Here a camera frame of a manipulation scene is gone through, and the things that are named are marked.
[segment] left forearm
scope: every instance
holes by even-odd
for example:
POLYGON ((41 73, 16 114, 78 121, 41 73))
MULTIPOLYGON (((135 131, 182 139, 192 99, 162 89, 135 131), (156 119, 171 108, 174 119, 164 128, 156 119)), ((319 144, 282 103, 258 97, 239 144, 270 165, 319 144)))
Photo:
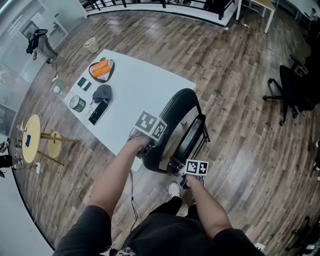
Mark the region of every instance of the left forearm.
POLYGON ((142 145, 129 140, 95 183, 89 205, 104 209, 112 217, 124 190, 129 171, 142 145))

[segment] black phone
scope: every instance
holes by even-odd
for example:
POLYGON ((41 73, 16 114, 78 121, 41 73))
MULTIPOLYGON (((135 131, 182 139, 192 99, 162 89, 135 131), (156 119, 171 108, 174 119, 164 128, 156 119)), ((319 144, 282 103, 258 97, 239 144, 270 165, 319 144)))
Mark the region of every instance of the black phone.
POLYGON ((92 115, 89 117, 90 123, 95 126, 96 123, 102 117, 102 115, 106 112, 108 107, 109 107, 108 103, 106 103, 104 100, 101 101, 99 105, 96 107, 96 109, 93 111, 92 115))
POLYGON ((80 88, 86 92, 90 88, 91 82, 89 82, 84 77, 81 77, 81 79, 78 82, 78 86, 80 86, 80 88))

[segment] person's right hand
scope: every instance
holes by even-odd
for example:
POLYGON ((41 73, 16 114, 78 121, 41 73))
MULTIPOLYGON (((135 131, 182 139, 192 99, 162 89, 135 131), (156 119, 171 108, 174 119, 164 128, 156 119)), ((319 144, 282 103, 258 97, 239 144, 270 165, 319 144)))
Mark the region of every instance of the person's right hand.
POLYGON ((201 182, 200 180, 198 179, 197 176, 195 175, 190 175, 190 174, 187 174, 186 176, 186 185, 189 187, 189 188, 192 188, 192 186, 194 186, 195 184, 199 183, 200 185, 201 182))

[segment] chair seat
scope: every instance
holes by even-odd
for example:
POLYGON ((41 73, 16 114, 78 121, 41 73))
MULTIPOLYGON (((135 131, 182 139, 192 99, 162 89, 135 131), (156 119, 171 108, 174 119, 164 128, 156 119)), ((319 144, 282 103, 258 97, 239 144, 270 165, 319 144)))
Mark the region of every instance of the chair seat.
POLYGON ((304 86, 302 82, 302 77, 295 73, 293 70, 287 66, 280 66, 280 78, 282 88, 284 90, 284 97, 295 105, 300 101, 301 96, 304 93, 304 86))

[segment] white bucket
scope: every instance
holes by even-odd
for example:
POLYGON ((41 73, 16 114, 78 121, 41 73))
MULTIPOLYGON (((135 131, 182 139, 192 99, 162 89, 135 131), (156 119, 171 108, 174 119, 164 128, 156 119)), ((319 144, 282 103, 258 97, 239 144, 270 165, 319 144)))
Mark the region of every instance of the white bucket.
POLYGON ((83 45, 84 48, 86 48, 89 52, 91 53, 96 53, 97 51, 99 51, 99 46, 96 42, 96 38, 92 37, 90 38, 88 41, 86 41, 83 45))

